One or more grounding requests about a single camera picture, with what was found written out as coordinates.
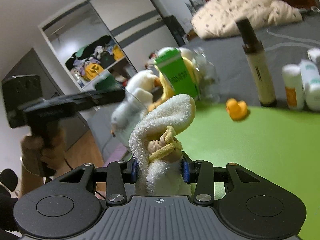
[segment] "bottle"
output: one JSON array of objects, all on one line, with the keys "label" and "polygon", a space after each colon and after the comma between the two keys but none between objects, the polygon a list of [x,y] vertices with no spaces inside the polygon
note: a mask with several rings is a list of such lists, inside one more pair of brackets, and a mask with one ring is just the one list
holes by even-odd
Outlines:
[{"label": "bottle", "polygon": [[243,49],[251,69],[261,106],[276,106],[276,94],[268,70],[266,55],[261,41],[248,20],[243,18],[236,22],[244,41]]},{"label": "bottle", "polygon": [[304,107],[304,95],[300,67],[296,64],[283,66],[282,78],[288,107],[292,110],[302,110]]},{"label": "bottle", "polygon": [[195,49],[193,64],[196,64],[199,76],[199,99],[211,103],[219,103],[220,89],[219,78],[215,66],[209,62],[201,48]]},{"label": "bottle", "polygon": [[317,66],[309,60],[302,59],[301,76],[307,106],[312,111],[320,111],[320,74]]}]

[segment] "yellow bag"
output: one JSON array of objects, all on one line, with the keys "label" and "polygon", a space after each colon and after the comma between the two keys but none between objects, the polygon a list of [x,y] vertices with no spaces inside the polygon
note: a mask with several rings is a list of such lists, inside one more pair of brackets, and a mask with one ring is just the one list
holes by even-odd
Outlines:
[{"label": "yellow bag", "polygon": [[115,58],[115,61],[118,61],[119,59],[121,59],[122,57],[124,57],[121,49],[119,49],[118,45],[115,45],[113,47],[113,57]]},{"label": "yellow bag", "polygon": [[85,67],[85,77],[89,80],[94,79],[103,71],[103,68],[99,64],[90,63]]}]

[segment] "orange label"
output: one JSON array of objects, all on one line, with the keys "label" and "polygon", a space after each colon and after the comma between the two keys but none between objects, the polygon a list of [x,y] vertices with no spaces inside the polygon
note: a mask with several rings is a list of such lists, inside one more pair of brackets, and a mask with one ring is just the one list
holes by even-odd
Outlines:
[{"label": "orange label", "polygon": [[287,94],[288,105],[297,106],[296,90],[294,88],[285,87],[285,93]]}]

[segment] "rubber duck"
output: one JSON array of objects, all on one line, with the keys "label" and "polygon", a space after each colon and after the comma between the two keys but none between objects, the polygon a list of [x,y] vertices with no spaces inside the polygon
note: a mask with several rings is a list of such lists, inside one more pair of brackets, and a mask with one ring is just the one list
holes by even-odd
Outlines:
[{"label": "rubber duck", "polygon": [[227,101],[226,106],[227,112],[234,121],[239,121],[247,116],[248,106],[244,101],[237,102],[237,100],[231,98]]}]

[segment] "pink mat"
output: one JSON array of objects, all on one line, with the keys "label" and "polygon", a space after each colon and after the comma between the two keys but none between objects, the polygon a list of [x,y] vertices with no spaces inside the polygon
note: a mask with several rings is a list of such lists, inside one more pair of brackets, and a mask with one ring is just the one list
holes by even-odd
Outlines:
[{"label": "pink mat", "polygon": [[107,167],[109,163],[116,162],[122,159],[122,157],[127,152],[127,148],[123,146],[121,143],[116,147],[115,151],[110,155],[107,161],[104,163],[103,167]]}]

